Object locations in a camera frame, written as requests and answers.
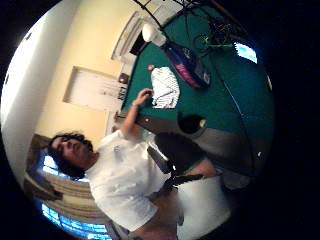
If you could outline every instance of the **white shirt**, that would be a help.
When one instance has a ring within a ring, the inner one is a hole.
[[[150,220],[157,206],[147,196],[170,177],[148,158],[148,144],[124,139],[120,130],[104,137],[98,161],[86,171],[98,207],[113,221],[134,231]]]

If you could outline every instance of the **stained glass window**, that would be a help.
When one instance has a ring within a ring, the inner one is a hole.
[[[73,220],[71,218],[60,215],[58,212],[50,209],[47,205],[42,204],[42,213],[58,227],[76,234],[86,239],[102,239],[111,240],[105,225],[92,224]]]

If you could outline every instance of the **wall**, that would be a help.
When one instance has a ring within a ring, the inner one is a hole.
[[[9,100],[11,107],[6,113],[5,122],[2,122],[1,132],[9,164],[21,185],[29,144],[42,111],[61,48],[79,3],[74,0],[63,1],[52,8],[45,16],[45,23],[39,35],[40,40],[28,57],[29,67],[23,72],[9,72],[10,76],[15,77],[10,78],[8,84],[13,84],[14,88],[19,90]]]
[[[111,60],[117,40],[139,6],[131,0],[83,0],[54,73],[36,133],[51,137],[78,130],[96,146],[104,136],[108,111],[62,101],[73,66],[118,77],[122,63]]]

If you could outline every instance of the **man's arm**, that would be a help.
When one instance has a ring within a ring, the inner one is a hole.
[[[139,112],[139,106],[152,95],[152,90],[145,88],[138,93],[132,102],[124,122],[120,126],[120,131],[128,140],[140,139],[140,127],[135,124]]]
[[[179,217],[177,190],[152,201],[158,207],[156,214],[133,233],[143,240],[176,240]]]

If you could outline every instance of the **light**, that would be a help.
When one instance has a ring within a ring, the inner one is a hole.
[[[240,57],[246,58],[254,63],[258,62],[256,52],[252,48],[238,42],[235,42],[234,45]]]

